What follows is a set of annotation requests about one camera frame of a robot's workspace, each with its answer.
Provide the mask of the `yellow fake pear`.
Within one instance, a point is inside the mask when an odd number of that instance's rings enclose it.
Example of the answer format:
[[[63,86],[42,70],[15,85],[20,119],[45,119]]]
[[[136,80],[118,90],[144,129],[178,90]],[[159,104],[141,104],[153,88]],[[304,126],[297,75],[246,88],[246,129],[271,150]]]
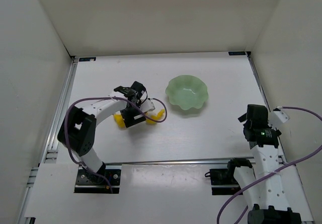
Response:
[[[114,114],[113,118],[114,118],[114,121],[116,122],[118,128],[120,128],[120,129],[126,128],[125,122],[124,122],[121,114]]]

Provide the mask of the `peeled yellow fake lemon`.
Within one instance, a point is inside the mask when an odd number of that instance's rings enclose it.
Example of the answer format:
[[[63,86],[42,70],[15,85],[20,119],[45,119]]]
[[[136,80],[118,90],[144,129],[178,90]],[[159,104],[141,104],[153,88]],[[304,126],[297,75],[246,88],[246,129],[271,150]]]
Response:
[[[163,119],[164,114],[165,114],[165,109],[161,109],[158,113],[156,113],[154,111],[149,111],[146,113],[146,116],[150,117],[153,120],[160,121]],[[150,119],[146,119],[145,122],[148,125],[156,125],[157,124],[157,122],[152,121]]]

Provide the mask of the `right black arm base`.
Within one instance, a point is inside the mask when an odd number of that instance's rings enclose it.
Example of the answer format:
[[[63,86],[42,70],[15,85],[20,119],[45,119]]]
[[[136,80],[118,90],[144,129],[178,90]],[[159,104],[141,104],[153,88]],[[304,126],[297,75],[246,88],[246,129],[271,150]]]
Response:
[[[234,177],[228,175],[228,169],[210,169],[204,177],[210,179],[213,196],[234,195],[240,190]]]

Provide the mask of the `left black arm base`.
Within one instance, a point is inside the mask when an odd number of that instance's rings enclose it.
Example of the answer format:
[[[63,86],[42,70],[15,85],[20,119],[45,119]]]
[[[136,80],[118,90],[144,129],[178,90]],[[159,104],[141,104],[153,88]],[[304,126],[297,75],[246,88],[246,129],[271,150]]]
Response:
[[[74,193],[119,194],[121,169],[106,169],[104,176],[110,182],[112,188],[102,177],[93,175],[85,169],[78,169]]]

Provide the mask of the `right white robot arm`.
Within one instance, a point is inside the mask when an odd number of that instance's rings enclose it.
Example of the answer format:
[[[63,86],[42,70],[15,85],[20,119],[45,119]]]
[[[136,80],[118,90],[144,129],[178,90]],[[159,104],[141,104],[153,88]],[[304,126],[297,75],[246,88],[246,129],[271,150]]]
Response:
[[[238,118],[249,143],[255,164],[233,159],[229,166],[248,207],[248,223],[301,223],[301,216],[289,204],[279,174],[279,136],[281,132],[269,123],[265,106],[249,104]]]

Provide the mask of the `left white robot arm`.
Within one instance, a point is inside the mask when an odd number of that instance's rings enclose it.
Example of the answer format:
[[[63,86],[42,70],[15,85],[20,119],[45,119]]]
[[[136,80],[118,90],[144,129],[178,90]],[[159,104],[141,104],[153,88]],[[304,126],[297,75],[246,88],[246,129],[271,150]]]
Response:
[[[87,178],[98,185],[107,184],[105,177],[105,163],[99,159],[94,151],[96,127],[116,112],[121,113],[125,127],[129,128],[145,120],[139,110],[146,112],[153,110],[151,102],[144,102],[141,97],[146,93],[146,87],[134,81],[130,87],[116,87],[113,97],[126,100],[99,100],[87,107],[73,106],[68,114],[67,131],[64,123],[61,125],[57,140],[67,146],[65,134],[68,136],[70,151],[78,160],[84,163]]]

